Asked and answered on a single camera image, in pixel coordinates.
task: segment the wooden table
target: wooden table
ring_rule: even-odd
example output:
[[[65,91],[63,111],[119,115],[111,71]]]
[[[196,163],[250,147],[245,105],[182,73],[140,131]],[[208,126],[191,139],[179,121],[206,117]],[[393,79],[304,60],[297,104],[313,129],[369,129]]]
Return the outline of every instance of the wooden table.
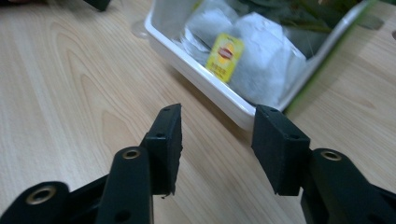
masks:
[[[150,1],[135,0],[137,18]],[[396,192],[396,7],[377,4],[378,31],[359,26],[287,111],[312,139]],[[120,3],[79,0],[0,8],[0,213],[50,180],[71,190],[108,173],[159,110],[182,104],[176,195],[154,197],[156,223],[304,223],[298,197],[275,196],[238,128],[131,35]]]

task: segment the metal screw hole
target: metal screw hole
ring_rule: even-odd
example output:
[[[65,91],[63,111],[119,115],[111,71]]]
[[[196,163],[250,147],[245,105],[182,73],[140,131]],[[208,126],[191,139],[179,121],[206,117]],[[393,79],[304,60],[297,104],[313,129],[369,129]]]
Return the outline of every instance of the metal screw hole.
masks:
[[[126,160],[131,160],[140,156],[140,151],[131,149],[122,154],[122,157]]]
[[[35,190],[26,198],[26,203],[36,205],[44,203],[55,195],[56,188],[53,186],[45,186]]]
[[[329,161],[340,161],[342,159],[340,155],[331,151],[322,151],[320,155]]]

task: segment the black plastic bracket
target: black plastic bracket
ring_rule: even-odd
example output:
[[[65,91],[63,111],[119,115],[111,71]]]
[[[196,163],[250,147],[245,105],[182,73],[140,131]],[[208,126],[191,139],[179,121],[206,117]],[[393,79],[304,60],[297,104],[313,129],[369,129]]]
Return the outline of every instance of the black plastic bracket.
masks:
[[[152,195],[175,193],[181,141],[181,105],[169,105],[139,147],[115,155],[109,175],[73,192],[61,182],[35,185],[0,224],[153,223]]]

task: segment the white plastic tray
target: white plastic tray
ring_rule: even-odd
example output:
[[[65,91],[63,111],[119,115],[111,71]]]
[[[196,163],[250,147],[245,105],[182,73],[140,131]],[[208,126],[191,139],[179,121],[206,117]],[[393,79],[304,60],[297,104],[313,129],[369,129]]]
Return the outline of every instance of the white plastic tray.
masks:
[[[224,111],[239,127],[251,131],[256,112],[255,107],[242,99],[171,41],[171,39],[177,38],[183,30],[186,20],[192,13],[191,9],[197,1],[153,0],[145,22],[145,27],[148,30],[148,41],[159,55],[172,64],[178,72]],[[300,79],[295,83],[288,96],[277,108],[278,110],[286,108],[320,63],[326,58],[340,36],[371,2],[373,1],[360,2],[340,20],[320,47],[318,53],[310,59],[308,66],[303,71],[305,74],[302,75],[302,77],[306,78]]]

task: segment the light wood surface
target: light wood surface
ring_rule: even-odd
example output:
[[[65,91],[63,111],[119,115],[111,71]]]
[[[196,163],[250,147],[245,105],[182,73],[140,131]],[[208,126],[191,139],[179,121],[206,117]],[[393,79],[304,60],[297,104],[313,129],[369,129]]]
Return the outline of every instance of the light wood surface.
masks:
[[[143,19],[150,1],[134,6]],[[396,192],[396,8],[371,13],[382,28],[355,27],[287,115],[312,148],[347,154]],[[298,197],[274,195],[251,134],[131,35],[119,1],[102,13],[79,0],[0,8],[0,213],[37,183],[74,190],[107,174],[175,103],[184,150],[176,195],[154,197],[156,223],[304,223]]]

